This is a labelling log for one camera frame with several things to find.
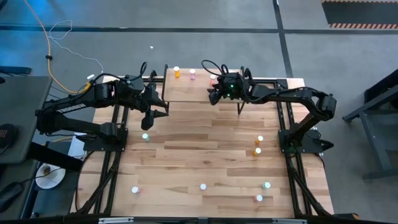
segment wooden table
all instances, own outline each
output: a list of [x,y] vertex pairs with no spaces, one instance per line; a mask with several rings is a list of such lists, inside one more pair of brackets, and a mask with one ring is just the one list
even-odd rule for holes
[[[173,101],[168,117],[156,118],[155,125],[143,131],[144,115],[129,113],[129,137],[121,158],[112,216],[293,217],[285,158],[277,137],[280,128],[276,103],[249,104],[240,115],[234,103],[202,103],[208,102],[207,93],[202,94],[205,90],[194,83],[207,88],[209,76],[202,80],[197,72],[197,79],[189,80],[189,88],[178,87],[181,85],[177,82],[188,83],[184,71],[178,80],[169,83],[170,87],[166,86],[170,89],[165,90],[165,100]],[[172,79],[174,75],[167,74],[167,82]],[[296,88],[304,86],[304,81],[290,78],[288,84]],[[157,91],[162,92],[160,84]],[[187,97],[197,101],[184,102]],[[300,104],[293,103],[292,107],[296,122],[308,113]],[[96,110],[94,122],[109,122],[112,112],[112,107]],[[149,134],[150,142],[142,139],[143,133]],[[254,157],[258,135],[264,136],[260,145],[263,152]],[[95,152],[83,168],[78,186],[80,206],[98,185],[103,158],[103,152]],[[312,154],[303,154],[302,159],[309,189],[333,213],[321,160]],[[271,183],[270,189],[261,188],[265,181]],[[200,190],[200,184],[206,184],[207,189]],[[133,194],[133,186],[142,192]],[[254,196],[259,194],[264,200],[255,202]],[[301,191],[297,194],[304,211]]]

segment small object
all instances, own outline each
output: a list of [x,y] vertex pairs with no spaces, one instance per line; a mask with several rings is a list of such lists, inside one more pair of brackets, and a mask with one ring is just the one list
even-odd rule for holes
[[142,138],[146,141],[149,142],[149,135],[147,133],[142,134]]
[[131,192],[133,194],[139,194],[141,193],[141,190],[138,187],[132,187]]
[[174,67],[174,74],[176,78],[180,78],[180,68],[178,66]]
[[257,139],[254,141],[256,143],[256,146],[260,145],[260,142],[264,140],[264,137],[258,136]]
[[260,148],[256,148],[256,150],[254,150],[253,155],[258,155],[261,153],[261,149]]
[[191,74],[191,80],[195,80],[195,69],[189,70],[189,73]]
[[210,75],[210,87],[213,87],[213,85],[216,83],[216,75]]
[[0,191],[0,212],[6,211],[23,191],[20,182],[12,182]]
[[257,195],[257,196],[254,197],[254,200],[256,202],[261,202],[262,201],[262,196],[261,195]]
[[263,185],[261,187],[263,189],[270,189],[271,188],[271,183],[270,182],[265,182],[265,183],[263,183]]
[[41,189],[51,189],[57,186],[65,176],[65,169],[60,169],[57,166],[50,164],[43,164],[36,172],[36,184]]

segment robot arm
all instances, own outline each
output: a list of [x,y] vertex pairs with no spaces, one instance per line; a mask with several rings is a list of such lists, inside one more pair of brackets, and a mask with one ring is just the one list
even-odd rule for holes
[[90,83],[90,87],[84,93],[69,95],[60,100],[46,101],[41,110],[36,111],[37,129],[41,134],[52,134],[60,130],[87,133],[88,136],[98,136],[102,139],[117,139],[118,127],[116,123],[95,124],[86,121],[67,118],[66,113],[80,110],[87,107],[105,108],[108,106],[121,105],[131,110],[139,110],[145,113],[142,119],[141,128],[148,130],[154,123],[154,118],[168,116],[157,110],[151,110],[151,106],[167,108],[156,92],[156,84],[150,82],[144,85],[141,76],[129,76],[124,78],[116,77],[116,80],[107,83],[96,81],[99,77],[111,75],[101,74]]
[[308,109],[309,114],[300,123],[294,124],[289,129],[289,133],[286,133],[285,140],[288,145],[300,147],[308,130],[319,121],[328,121],[334,117],[336,99],[332,95],[309,87],[272,89],[256,83],[248,68],[245,70],[244,77],[239,73],[229,73],[226,65],[221,68],[223,69],[220,69],[221,75],[217,77],[218,83],[213,85],[213,89],[208,89],[212,105],[217,104],[223,97],[231,100],[240,99],[252,104],[264,104],[270,101],[301,103]]

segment black stand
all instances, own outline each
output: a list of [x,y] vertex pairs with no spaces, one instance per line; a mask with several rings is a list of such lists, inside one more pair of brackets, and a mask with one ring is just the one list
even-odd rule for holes
[[107,141],[98,136],[95,139],[81,140],[85,143],[85,151],[122,152],[126,147],[127,134],[127,128],[118,128],[118,139],[116,141]]
[[77,172],[80,171],[81,166],[83,165],[83,162],[79,159],[54,151],[34,142],[30,144],[27,158],[36,159],[40,162],[52,164],[64,169]]
[[[396,151],[395,147],[395,136],[397,128],[397,110],[378,110],[377,108],[388,102],[397,101],[398,97],[398,85],[388,89],[387,91],[377,95],[382,91],[380,83],[367,90],[368,94],[365,93],[365,100],[369,100],[358,109],[354,110],[350,114],[343,117],[346,123],[350,123],[355,118],[360,118],[363,129],[365,130],[366,137],[370,143],[381,171],[372,172],[370,174],[364,174],[363,180],[392,177],[398,175],[398,169],[395,169],[389,160],[388,151]],[[383,127],[375,124],[386,124]]]
[[292,124],[289,130],[279,130],[282,153],[321,153],[333,147],[333,143],[320,139],[318,130],[312,129],[319,121],[312,114],[308,114],[300,123]]

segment small cup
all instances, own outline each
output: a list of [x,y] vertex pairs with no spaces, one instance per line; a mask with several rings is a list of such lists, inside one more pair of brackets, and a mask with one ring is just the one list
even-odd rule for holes
[[140,188],[138,188],[138,187],[133,187],[133,188],[131,189],[131,192],[132,192],[133,194],[139,194],[139,193],[141,193],[141,190],[140,190]]
[[257,139],[254,141],[254,143],[256,144],[256,146],[260,145],[260,142],[264,140],[264,137],[262,136],[258,136]]
[[261,195],[257,195],[254,197],[254,201],[256,202],[262,202],[262,196]]
[[261,186],[263,189],[270,189],[271,188],[271,183],[270,182],[265,182]]
[[174,74],[176,78],[180,78],[180,68],[178,66],[174,67]]
[[254,152],[253,152],[253,155],[257,156],[260,153],[261,153],[261,149],[260,148],[256,148],[256,150],[254,150]]
[[196,76],[195,76],[195,69],[189,70],[189,73],[191,74],[191,80],[195,80],[195,78],[196,78]]
[[149,142],[149,135],[147,133],[142,134],[142,138],[145,140],[145,142]]
[[210,75],[210,87],[213,87],[213,85],[216,83],[216,75]]

